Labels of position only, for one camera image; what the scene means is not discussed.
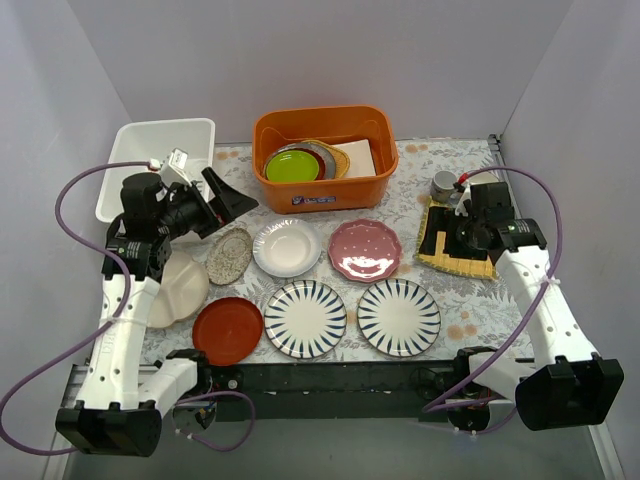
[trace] sticker on bin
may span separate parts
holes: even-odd
[[[305,198],[302,195],[298,195],[291,199],[291,205],[308,205],[310,203],[333,203],[336,201],[336,197],[308,197]]]

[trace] table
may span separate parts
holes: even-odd
[[[405,361],[452,359],[465,346],[499,346],[521,319],[505,283],[501,280],[474,280],[438,272],[414,260],[418,229],[433,175],[439,170],[456,174],[495,164],[489,145],[484,140],[427,140],[414,139],[397,142],[398,168],[391,176],[380,204],[373,209],[339,212],[305,213],[294,215],[313,224],[322,238],[323,253],[313,269],[295,279],[273,278],[251,262],[244,276],[232,285],[211,285],[206,303],[223,297],[244,297],[261,311],[273,293],[292,280],[314,279],[331,286],[347,308],[347,331],[335,349],[327,355],[297,360],[277,350],[263,332],[254,350],[242,363],[309,363],[309,362],[378,362],[398,360],[380,353],[369,345],[359,331],[356,305],[367,285],[351,282],[333,270],[326,249],[331,233],[342,223],[358,218],[379,220],[398,234],[402,243],[402,263],[394,276],[424,286],[436,299],[441,312],[442,329],[436,342],[426,351]],[[240,217],[232,225],[212,235],[200,244],[178,244],[176,251],[185,251],[194,259],[205,262],[211,245],[227,229],[245,228],[252,237],[266,223],[278,215],[266,205],[258,180],[251,168],[251,146],[224,146],[215,151],[213,168],[225,182],[240,192],[256,198],[260,206]],[[170,328],[148,329],[141,363],[164,360],[175,349],[193,348],[191,329],[193,318],[177,322]],[[528,335],[521,335],[506,355],[532,357]]]

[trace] gray floor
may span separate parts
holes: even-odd
[[[221,454],[165,422],[151,458],[75,454],[66,480],[164,479],[601,479],[586,428],[530,432],[517,417],[475,441],[412,420],[264,420],[239,450]],[[245,424],[214,424],[207,436],[237,438]]]

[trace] pink plate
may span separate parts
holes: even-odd
[[[400,265],[401,255],[396,232],[375,220],[361,218],[343,223],[329,241],[333,268],[358,282],[387,278]]]

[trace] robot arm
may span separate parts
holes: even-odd
[[[189,182],[185,161],[186,153],[176,149],[165,164],[151,162],[159,173],[138,173],[123,182],[124,212],[109,228],[107,249],[129,268],[131,292],[122,315],[95,342],[75,408],[60,409],[56,417],[56,430],[84,453],[151,455],[162,417],[176,401],[185,393],[211,388],[208,361],[196,350],[171,352],[160,370],[138,385],[142,342],[171,255],[170,241],[190,231],[204,238],[258,205],[210,168],[202,175],[215,197],[205,201]],[[123,272],[108,257],[102,274],[100,326],[113,319],[125,283]]]
[[[548,281],[544,236],[535,221],[514,218],[506,183],[466,190],[456,241],[487,252],[524,315]],[[513,401],[531,430],[602,423],[624,379],[618,361],[602,359],[584,335],[558,284],[549,281],[527,325],[535,370],[501,357],[475,379]],[[465,349],[461,355],[474,372],[492,353]]]

